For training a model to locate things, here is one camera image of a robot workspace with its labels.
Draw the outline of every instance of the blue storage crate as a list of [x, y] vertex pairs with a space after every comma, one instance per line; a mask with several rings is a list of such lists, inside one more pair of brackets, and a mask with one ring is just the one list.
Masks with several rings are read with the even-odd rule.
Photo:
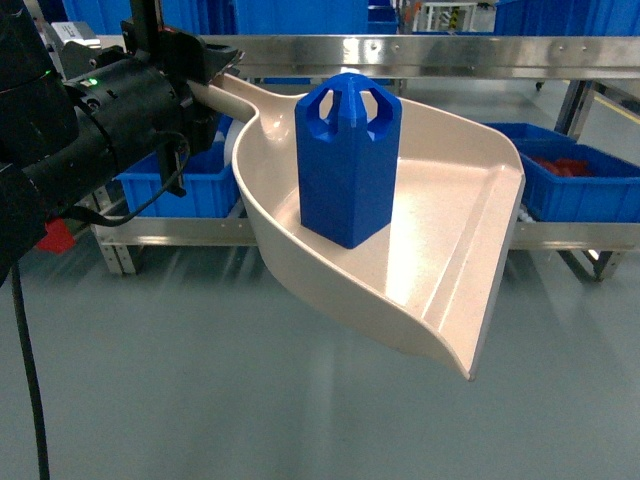
[[588, 13], [580, 12], [586, 18], [584, 35], [640, 35], [640, 2], [637, 0], [591, 0], [584, 3], [590, 3]]
[[[129, 0], [63, 0], [72, 22], [84, 21], [98, 35], [122, 32], [120, 21], [131, 17]], [[198, 34], [208, 34], [208, 0], [165, 0], [162, 12], [167, 25]]]
[[398, 32], [396, 11], [391, 5], [369, 6], [367, 33], [370, 35], [394, 35]]
[[503, 133], [506, 137], [509, 138], [516, 146], [520, 143], [528, 143], [528, 142], [566, 142], [566, 143], [576, 143], [576, 141], [563, 135], [558, 132], [554, 132], [553, 130], [548, 130], [546, 128], [538, 127], [537, 125], [533, 125], [531, 123], [485, 123], [487, 127], [491, 127], [495, 130], [498, 130], [500, 133]]
[[398, 33], [398, 22], [368, 22], [369, 35], [395, 35]]
[[496, 35], [567, 35], [576, 0], [500, 0]]
[[496, 35], [640, 35], [637, 0], [501, 0]]
[[[195, 155], [185, 170], [184, 188], [187, 194], [176, 197], [164, 193], [145, 208], [142, 217], [223, 218], [238, 200], [239, 191], [231, 165], [224, 165], [223, 149], [215, 142], [208, 152]], [[158, 161], [150, 155], [129, 170], [118, 175], [122, 182], [129, 210], [133, 211], [160, 190], [162, 182]]]
[[[521, 144], [526, 176], [523, 203], [547, 222], [640, 222], [640, 168], [586, 145], [568, 142]], [[531, 156], [551, 162], [586, 160], [593, 177], [559, 177]]]
[[367, 0], [212, 0], [240, 35], [348, 34], [367, 32]]

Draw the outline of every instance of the metal rack frame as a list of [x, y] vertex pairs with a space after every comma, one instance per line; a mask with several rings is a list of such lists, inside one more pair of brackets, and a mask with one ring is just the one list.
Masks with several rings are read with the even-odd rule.
[[[371, 77], [448, 76], [486, 79], [568, 79], [556, 130], [578, 138], [595, 92], [617, 103], [635, 99], [605, 79], [640, 80], [640, 38], [486, 37], [411, 35], [205, 36], [208, 43], [245, 51], [244, 77], [330, 77], [355, 68]], [[103, 44], [120, 43], [102, 37]], [[107, 203], [100, 203], [104, 209]], [[240, 206], [226, 219], [136, 218], [118, 227], [93, 227], [110, 271], [135, 273], [147, 245], [255, 245]], [[592, 277], [611, 276], [624, 252], [640, 250], [640, 224], [518, 223], [513, 250], [584, 252]]]

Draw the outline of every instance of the beige dustpan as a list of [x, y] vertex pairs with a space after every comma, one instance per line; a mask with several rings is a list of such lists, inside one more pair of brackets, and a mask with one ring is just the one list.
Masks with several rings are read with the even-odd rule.
[[502, 134], [402, 100], [391, 225], [353, 250], [300, 225], [294, 106], [225, 76], [192, 87], [247, 122], [233, 169], [266, 265], [291, 292], [391, 348], [472, 379], [524, 174]]

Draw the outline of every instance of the blue 3d-printed block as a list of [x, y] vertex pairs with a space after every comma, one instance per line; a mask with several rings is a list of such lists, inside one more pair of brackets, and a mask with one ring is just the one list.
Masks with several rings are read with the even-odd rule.
[[[333, 104], [322, 118], [329, 92]], [[364, 92], [377, 103], [373, 118]], [[391, 222], [400, 100], [363, 75], [343, 73], [302, 98], [295, 117], [302, 225], [354, 248]]]

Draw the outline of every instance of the epoxy floor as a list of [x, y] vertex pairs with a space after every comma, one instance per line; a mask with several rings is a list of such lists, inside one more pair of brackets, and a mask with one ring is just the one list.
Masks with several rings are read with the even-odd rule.
[[[431, 79], [408, 96], [553, 127], [565, 89]], [[592, 113], [585, 141], [632, 160], [640, 127]], [[315, 312], [256, 249], [152, 248], [118, 278], [85, 236], [22, 269], [54, 479], [640, 478], [638, 254], [595, 284], [511, 252], [474, 383]], [[0, 388], [0, 478], [37, 478], [7, 285]]]

